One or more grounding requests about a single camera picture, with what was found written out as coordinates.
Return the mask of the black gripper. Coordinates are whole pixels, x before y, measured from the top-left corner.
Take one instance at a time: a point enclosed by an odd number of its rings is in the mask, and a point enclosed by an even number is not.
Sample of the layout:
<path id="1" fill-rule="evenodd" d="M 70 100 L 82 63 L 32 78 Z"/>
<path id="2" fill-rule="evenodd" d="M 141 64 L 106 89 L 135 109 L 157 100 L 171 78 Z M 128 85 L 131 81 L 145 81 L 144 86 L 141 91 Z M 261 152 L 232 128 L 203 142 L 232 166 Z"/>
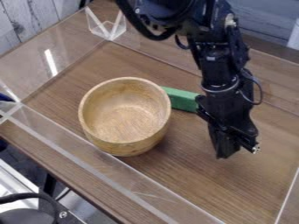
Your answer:
<path id="1" fill-rule="evenodd" d="M 255 78 L 235 77 L 221 83 L 204 79 L 200 84 L 205 95 L 195 98 L 197 116 L 208 123 L 216 158 L 228 158 L 240 148 L 252 154 L 259 151 L 257 128 L 249 117 L 255 83 Z"/>

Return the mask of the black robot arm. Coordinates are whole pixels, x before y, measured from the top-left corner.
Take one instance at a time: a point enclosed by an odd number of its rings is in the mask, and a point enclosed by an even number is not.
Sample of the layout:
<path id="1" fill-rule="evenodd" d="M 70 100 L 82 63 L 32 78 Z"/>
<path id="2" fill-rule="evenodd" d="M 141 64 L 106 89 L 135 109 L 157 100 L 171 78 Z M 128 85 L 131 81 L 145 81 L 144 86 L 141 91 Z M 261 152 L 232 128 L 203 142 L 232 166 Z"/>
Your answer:
<path id="1" fill-rule="evenodd" d="M 263 101 L 253 96 L 261 87 L 247 69 L 248 46 L 227 0 L 116 0 L 116 5 L 152 41 L 187 39 L 177 46 L 191 52 L 201 72 L 196 114 L 208 124 L 216 157 L 228 158 L 241 149 L 256 153 L 257 128 L 249 112 Z"/>

